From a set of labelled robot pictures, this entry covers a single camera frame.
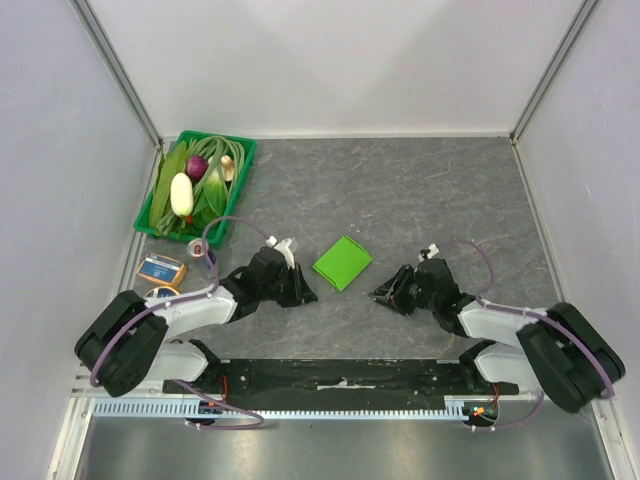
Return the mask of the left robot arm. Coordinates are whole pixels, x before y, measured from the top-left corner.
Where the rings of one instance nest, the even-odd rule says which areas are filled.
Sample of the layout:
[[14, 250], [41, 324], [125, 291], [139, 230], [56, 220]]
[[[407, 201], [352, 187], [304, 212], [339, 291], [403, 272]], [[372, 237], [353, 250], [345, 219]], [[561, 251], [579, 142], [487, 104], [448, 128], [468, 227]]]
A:
[[176, 343], [176, 337], [240, 320], [262, 302], [293, 308], [317, 300], [291, 249], [280, 243], [261, 248], [248, 265], [195, 292], [158, 299], [120, 292], [77, 340], [74, 353], [90, 370], [91, 384], [112, 397], [147, 379], [177, 378], [208, 393], [220, 378], [213, 356], [195, 341]]

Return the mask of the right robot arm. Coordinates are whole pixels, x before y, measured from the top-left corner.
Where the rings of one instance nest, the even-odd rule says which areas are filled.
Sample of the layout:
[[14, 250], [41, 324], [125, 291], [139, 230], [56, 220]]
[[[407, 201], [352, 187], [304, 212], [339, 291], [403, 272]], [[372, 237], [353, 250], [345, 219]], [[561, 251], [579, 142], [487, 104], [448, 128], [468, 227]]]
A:
[[528, 309], [489, 302], [461, 291], [443, 259], [404, 265], [370, 295], [403, 316], [426, 310], [446, 332], [475, 339], [464, 355], [469, 362], [457, 371], [469, 393], [510, 383], [539, 390], [575, 413], [611, 396], [626, 373], [619, 355], [572, 304]]

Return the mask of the green paper box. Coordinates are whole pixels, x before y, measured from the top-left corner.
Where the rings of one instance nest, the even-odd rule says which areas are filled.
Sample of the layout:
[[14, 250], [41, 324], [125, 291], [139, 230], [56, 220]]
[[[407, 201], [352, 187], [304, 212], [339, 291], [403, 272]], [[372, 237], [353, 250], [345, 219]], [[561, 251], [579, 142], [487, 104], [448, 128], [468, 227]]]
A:
[[338, 291], [343, 291], [372, 262], [371, 255], [349, 236], [342, 236], [312, 266]]

